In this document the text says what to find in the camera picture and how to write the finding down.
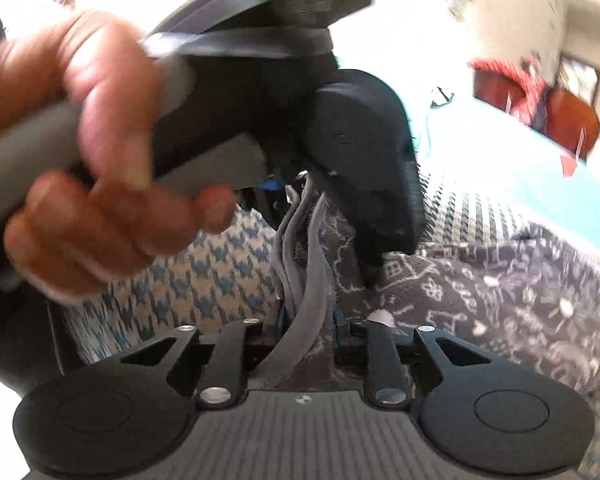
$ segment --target gray rubber grip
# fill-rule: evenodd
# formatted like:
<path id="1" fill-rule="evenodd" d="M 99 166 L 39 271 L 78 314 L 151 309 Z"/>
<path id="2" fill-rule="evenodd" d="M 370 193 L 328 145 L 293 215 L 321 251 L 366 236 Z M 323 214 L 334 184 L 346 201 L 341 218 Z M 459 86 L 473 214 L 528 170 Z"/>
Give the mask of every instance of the gray rubber grip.
<path id="1" fill-rule="evenodd" d="M 163 116 L 185 101 L 194 84 L 194 75 L 177 56 L 157 63 L 165 75 L 160 111 Z M 76 137 L 79 117 L 80 105 L 60 102 L 0 136 L 0 221 L 24 200 L 41 173 L 54 168 L 68 170 L 80 161 Z M 208 184 L 226 184 L 238 189 L 235 186 L 245 182 L 244 187 L 252 186 L 264 178 L 264 156 L 257 142 L 242 138 L 226 144 L 212 150 L 207 162 L 207 154 L 201 155 L 195 163 L 184 164 L 158 182 L 193 196 Z"/>
<path id="2" fill-rule="evenodd" d="M 406 413 L 372 408 L 357 392 L 252 391 L 234 409 L 203 412 L 171 456 L 125 480 L 488 478 L 431 449 Z M 31 472 L 26 480 L 51 478 Z"/>

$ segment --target fingernail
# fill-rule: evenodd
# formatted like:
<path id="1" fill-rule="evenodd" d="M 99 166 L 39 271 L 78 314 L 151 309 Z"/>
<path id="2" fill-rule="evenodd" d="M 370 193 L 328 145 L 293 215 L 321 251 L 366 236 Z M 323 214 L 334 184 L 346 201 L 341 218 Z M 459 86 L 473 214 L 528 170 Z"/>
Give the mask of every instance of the fingernail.
<path id="1" fill-rule="evenodd" d="M 235 203 L 215 204 L 205 211 L 205 229 L 209 231 L 224 230 L 235 215 Z"/>
<path id="2" fill-rule="evenodd" d="M 154 164 L 147 137 L 129 137 L 123 159 L 121 161 L 122 184 L 131 190 L 144 190 L 151 186 Z"/>

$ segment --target gray strap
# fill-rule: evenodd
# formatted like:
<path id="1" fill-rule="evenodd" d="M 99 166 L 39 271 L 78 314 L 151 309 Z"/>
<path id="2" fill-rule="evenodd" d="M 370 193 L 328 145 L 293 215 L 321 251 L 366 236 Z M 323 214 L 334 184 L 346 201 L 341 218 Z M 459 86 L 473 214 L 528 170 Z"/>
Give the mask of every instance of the gray strap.
<path id="1" fill-rule="evenodd" d="M 296 238 L 301 229 L 306 228 L 306 218 L 309 215 L 311 206 L 314 204 L 314 182 L 311 178 L 307 178 L 302 190 L 302 200 L 298 206 L 298 211 L 292 216 L 289 225 L 286 228 L 285 235 L 282 239 L 282 262 L 285 266 L 286 278 L 289 281 L 291 294 L 296 310 L 302 303 L 304 296 L 304 270 L 300 267 L 295 259 Z"/>
<path id="2" fill-rule="evenodd" d="M 291 288 L 289 287 L 289 280 L 286 277 L 285 266 L 282 263 L 282 239 L 285 235 L 286 226 L 289 224 L 289 220 L 298 209 L 300 204 L 300 197 L 293 186 L 285 186 L 286 195 L 291 200 L 291 206 L 289 211 L 286 212 L 280 227 L 276 232 L 276 237 L 273 240 L 273 254 L 271 255 L 271 266 L 273 267 L 273 283 L 276 287 L 276 294 L 281 300 L 285 302 L 286 313 L 288 318 L 291 320 L 296 314 L 296 309 L 293 303 L 293 295 L 291 294 Z"/>
<path id="3" fill-rule="evenodd" d="M 318 233 L 324 222 L 326 204 L 326 195 L 322 194 L 309 224 L 304 300 L 299 305 L 296 318 L 280 342 L 251 374 L 250 388 L 275 388 L 286 380 L 311 349 L 324 325 L 328 299 L 333 297 L 333 287 L 328 279 L 331 269 L 318 239 Z"/>

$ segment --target gray handle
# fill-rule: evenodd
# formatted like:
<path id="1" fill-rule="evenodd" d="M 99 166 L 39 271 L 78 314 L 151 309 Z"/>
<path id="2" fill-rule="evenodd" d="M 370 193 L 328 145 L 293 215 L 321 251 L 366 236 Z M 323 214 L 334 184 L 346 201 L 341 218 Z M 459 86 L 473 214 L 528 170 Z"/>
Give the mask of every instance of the gray handle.
<path id="1" fill-rule="evenodd" d="M 194 75 L 178 56 L 157 61 L 165 74 L 160 116 L 175 110 L 192 89 Z M 26 196 L 46 170 L 68 170 L 80 161 L 76 131 L 80 105 L 49 106 L 0 136 L 0 221 Z M 172 190 L 194 196 L 209 184 L 233 189 L 248 187 L 266 177 L 264 154 L 248 136 L 238 136 L 158 180 Z"/>

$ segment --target round black pad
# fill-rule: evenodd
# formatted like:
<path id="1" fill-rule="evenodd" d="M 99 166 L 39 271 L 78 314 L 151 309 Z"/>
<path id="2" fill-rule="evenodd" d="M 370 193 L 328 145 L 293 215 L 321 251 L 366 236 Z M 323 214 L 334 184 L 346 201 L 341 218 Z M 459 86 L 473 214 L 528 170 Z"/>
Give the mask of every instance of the round black pad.
<path id="1" fill-rule="evenodd" d="M 192 407 L 151 367 L 85 368 L 25 397 L 13 431 L 27 462 L 50 476 L 122 476 L 172 451 Z"/>
<path id="2" fill-rule="evenodd" d="M 475 414 L 494 430 L 526 433 L 546 422 L 549 408 L 536 396 L 504 390 L 480 397 L 475 403 Z"/>
<path id="3" fill-rule="evenodd" d="M 449 370 L 424 400 L 420 423 L 451 459 L 512 476 L 577 468 L 594 431 L 579 394 L 511 364 Z"/>

